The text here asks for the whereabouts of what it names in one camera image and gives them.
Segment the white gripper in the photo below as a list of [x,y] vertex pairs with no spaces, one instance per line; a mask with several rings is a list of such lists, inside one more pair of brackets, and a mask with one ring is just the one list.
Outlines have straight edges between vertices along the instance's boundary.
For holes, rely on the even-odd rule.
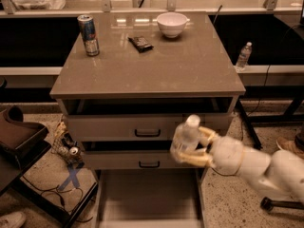
[[235,175],[242,163],[244,145],[241,141],[229,136],[220,137],[219,134],[208,127],[200,126],[199,143],[207,147],[211,145],[210,154],[206,152],[186,153],[178,152],[174,158],[178,162],[186,162],[197,167],[212,167],[224,176]]

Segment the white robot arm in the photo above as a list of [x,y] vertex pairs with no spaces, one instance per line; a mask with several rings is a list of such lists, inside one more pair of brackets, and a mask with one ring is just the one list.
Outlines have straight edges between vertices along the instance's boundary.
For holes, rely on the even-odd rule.
[[171,154],[177,162],[238,176],[262,197],[304,202],[304,161],[290,151],[270,155],[209,128],[181,124],[174,133]]

